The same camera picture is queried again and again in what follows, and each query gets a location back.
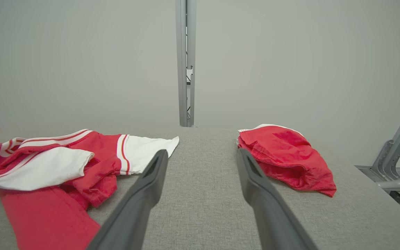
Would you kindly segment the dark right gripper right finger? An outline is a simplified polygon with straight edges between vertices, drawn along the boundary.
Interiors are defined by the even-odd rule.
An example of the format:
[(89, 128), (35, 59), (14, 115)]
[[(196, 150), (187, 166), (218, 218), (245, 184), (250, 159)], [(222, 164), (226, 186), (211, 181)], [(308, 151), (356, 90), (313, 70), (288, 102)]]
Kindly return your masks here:
[(263, 250), (316, 250), (317, 247), (251, 153), (237, 150), (243, 197), (253, 208)]

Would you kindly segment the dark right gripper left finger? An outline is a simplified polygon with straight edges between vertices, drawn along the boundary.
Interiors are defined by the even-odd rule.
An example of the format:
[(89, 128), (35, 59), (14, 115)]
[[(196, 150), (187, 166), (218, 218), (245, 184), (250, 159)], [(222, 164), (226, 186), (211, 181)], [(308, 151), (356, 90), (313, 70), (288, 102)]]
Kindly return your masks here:
[(88, 250), (141, 250), (151, 209), (160, 201), (168, 152), (159, 150), (113, 209)]

